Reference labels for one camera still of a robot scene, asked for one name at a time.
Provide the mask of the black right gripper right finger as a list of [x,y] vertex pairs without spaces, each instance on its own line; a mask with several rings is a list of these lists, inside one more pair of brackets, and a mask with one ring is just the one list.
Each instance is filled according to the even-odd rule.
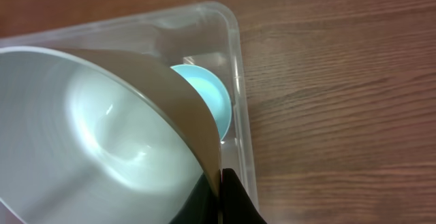
[[256,210],[236,172],[231,168],[222,170],[220,202],[223,224],[266,224]]

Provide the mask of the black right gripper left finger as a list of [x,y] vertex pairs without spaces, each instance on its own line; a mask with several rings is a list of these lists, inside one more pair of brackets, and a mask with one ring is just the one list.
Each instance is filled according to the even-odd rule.
[[217,204],[217,197],[203,174],[170,224],[218,224]]

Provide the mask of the grey small bowl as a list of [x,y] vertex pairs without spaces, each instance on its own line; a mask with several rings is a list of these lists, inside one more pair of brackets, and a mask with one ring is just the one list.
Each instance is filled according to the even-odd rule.
[[23,223],[170,223],[203,174],[218,201],[219,141],[154,56],[1,49],[1,202]]

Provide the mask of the light blue small bowl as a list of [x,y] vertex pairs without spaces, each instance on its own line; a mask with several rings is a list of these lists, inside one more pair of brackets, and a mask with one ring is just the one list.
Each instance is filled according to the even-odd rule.
[[197,91],[211,111],[220,140],[232,122],[232,102],[224,83],[211,71],[198,65],[180,64],[171,67]]

